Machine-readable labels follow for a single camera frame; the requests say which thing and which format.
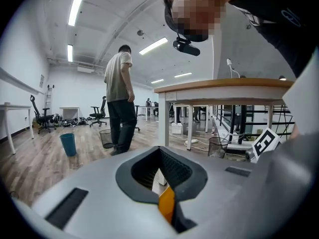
blue trash bin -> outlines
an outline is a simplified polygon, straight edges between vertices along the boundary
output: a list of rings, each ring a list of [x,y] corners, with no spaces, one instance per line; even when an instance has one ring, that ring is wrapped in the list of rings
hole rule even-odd
[[[60,136],[63,148],[68,157],[76,154],[75,138],[73,133],[66,133]]]

beige t-shirt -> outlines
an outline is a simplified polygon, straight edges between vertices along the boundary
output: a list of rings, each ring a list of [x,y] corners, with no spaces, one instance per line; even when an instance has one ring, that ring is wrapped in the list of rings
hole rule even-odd
[[[129,63],[132,66],[132,58],[129,52],[120,52],[113,56],[106,66],[106,101],[112,102],[129,98],[126,85],[121,74],[121,64]]]

wooden floor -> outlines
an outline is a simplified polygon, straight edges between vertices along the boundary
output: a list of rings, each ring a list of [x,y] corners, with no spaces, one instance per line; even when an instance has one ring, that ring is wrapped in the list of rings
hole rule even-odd
[[[140,116],[138,125],[141,131],[135,131],[130,150],[156,145],[158,138],[157,118],[151,118],[146,122],[145,117]],[[209,133],[205,133],[205,121],[194,123],[197,139],[208,143],[211,137],[212,120],[209,122]],[[0,176],[9,192],[19,197],[29,206],[45,190],[67,177],[83,165],[94,160],[110,158],[111,149],[104,149],[101,143],[99,131],[109,129],[103,124],[89,127],[80,125],[77,127],[59,127],[51,133],[43,131],[40,135],[34,130],[34,139],[29,138],[29,131],[21,133],[13,138],[16,147],[16,155],[11,155],[8,142],[0,145]],[[67,157],[62,147],[59,136],[64,133],[74,133],[77,155]],[[185,141],[169,136],[169,144],[172,147],[186,150]],[[202,149],[208,149],[208,145],[194,144]],[[207,155],[207,152],[192,148],[192,152],[198,155]]]

linear light fixture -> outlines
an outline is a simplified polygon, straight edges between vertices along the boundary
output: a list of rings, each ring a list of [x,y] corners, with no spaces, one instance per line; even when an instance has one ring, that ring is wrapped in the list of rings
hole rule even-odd
[[[186,76],[186,75],[191,75],[191,73],[179,74],[179,75],[175,75],[174,77],[178,78],[178,77],[182,77],[182,76]]]
[[[168,42],[168,40],[166,39],[166,37],[162,38],[161,40],[158,40],[157,42],[151,44],[149,47],[146,47],[144,50],[140,51],[141,55],[144,55],[145,53],[155,49],[156,47],[159,47],[160,45],[164,44]]]
[[[75,20],[78,14],[78,10],[80,8],[81,1],[82,0],[73,0],[73,4],[70,11],[69,23],[68,23],[70,26],[75,26]]]
[[[154,84],[154,83],[162,82],[162,81],[164,81],[164,79],[160,79],[160,80],[157,80],[157,81],[153,81],[153,82],[151,82],[151,83]]]
[[[73,45],[68,44],[68,61],[73,62]]]

power strip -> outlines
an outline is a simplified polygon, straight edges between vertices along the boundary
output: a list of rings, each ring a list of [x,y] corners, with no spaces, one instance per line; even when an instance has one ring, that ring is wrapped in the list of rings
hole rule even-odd
[[[193,143],[197,143],[198,142],[198,140],[197,139],[193,139],[192,141],[191,141],[191,143],[193,144]]]

